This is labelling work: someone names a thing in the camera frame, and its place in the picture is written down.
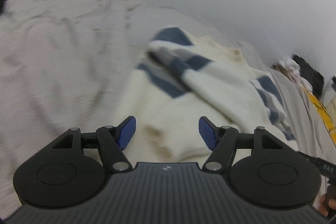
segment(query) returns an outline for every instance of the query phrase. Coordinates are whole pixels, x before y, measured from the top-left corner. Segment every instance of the clothing pile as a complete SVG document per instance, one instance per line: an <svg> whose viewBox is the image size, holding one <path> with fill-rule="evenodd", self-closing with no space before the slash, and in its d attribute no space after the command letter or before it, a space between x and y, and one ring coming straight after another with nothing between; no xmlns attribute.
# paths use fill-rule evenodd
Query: clothing pile
<svg viewBox="0 0 336 224"><path fill-rule="evenodd" d="M133 165L196 161L202 166L210 150L198 133L201 116L244 133L264 126L298 150L282 104L271 74L249 67L239 49L166 28L149 43L119 107L118 120L137 118L125 155Z"/></svg>
<svg viewBox="0 0 336 224"><path fill-rule="evenodd" d="M280 71L290 81L300 85L304 89L308 99L323 120L333 143L336 145L336 128L329 114L333 113L333 104L329 105L328 111L319 99L323 94L323 76L314 70L302 57L297 55L293 55L293 59L285 57L279 60L278 64L273 65L272 68Z"/></svg>
<svg viewBox="0 0 336 224"><path fill-rule="evenodd" d="M314 70L302 57L293 55L279 60L272 67L283 73L290 81L297 83L314 96L320 98L323 91L324 78Z"/></svg>

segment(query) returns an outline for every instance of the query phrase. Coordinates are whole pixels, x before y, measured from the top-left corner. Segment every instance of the round black disc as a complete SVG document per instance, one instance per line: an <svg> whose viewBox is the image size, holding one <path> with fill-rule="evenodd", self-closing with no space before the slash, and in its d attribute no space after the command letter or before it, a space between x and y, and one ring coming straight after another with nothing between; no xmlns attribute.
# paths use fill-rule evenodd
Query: round black disc
<svg viewBox="0 0 336 224"><path fill-rule="evenodd" d="M229 181L244 199L267 208L311 204L321 184L316 167L294 153L264 150L232 166Z"/></svg>
<svg viewBox="0 0 336 224"><path fill-rule="evenodd" d="M96 160L80 151L51 149L47 153L40 151L22 164L16 170L13 185L23 203L61 208L90 199L104 181L104 168Z"/></svg>

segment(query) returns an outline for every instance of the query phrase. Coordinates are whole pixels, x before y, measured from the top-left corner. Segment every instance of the ribbed black surface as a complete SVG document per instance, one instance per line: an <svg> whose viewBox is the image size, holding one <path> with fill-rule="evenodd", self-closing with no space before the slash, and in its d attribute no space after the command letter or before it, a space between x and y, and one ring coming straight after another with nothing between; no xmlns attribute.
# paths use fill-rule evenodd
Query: ribbed black surface
<svg viewBox="0 0 336 224"><path fill-rule="evenodd" d="M8 224L323 224L327 220L306 206L271 211L241 200L220 175L197 164L139 163L126 174L112 176L90 201L63 210L24 205Z"/></svg>

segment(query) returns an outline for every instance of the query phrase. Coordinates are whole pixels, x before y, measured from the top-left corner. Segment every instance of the blanket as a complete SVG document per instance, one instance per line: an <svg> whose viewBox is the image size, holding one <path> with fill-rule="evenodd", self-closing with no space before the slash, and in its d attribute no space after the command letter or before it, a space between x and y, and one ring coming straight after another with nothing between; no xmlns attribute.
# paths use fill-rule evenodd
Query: blanket
<svg viewBox="0 0 336 224"><path fill-rule="evenodd" d="M8 0L0 19L0 217L20 205L15 170L65 132L111 124L132 71L140 0Z"/></svg>
<svg viewBox="0 0 336 224"><path fill-rule="evenodd" d="M137 132L125 154L139 161L197 161L210 151L198 119L253 133L257 126L297 150L272 76L249 67L239 49L172 27L161 30L133 72L118 112L137 117ZM248 156L248 151L237 155Z"/></svg>

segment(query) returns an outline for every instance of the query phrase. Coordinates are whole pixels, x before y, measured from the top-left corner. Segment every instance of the logo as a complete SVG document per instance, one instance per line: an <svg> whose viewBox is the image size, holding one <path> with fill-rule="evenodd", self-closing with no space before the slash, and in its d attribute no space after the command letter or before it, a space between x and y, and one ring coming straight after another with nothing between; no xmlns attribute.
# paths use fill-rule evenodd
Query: logo
<svg viewBox="0 0 336 224"><path fill-rule="evenodd" d="M172 169L172 167L170 167L170 166L165 166L165 167L162 167L162 169L164 170L164 171L169 171L170 169Z"/></svg>
<svg viewBox="0 0 336 224"><path fill-rule="evenodd" d="M322 166L322 168L323 168L324 170L329 171L330 173L334 173L334 168L332 168L332 167L330 167L330 166L328 166L328 165L326 165L326 164L324 164L324 165Z"/></svg>

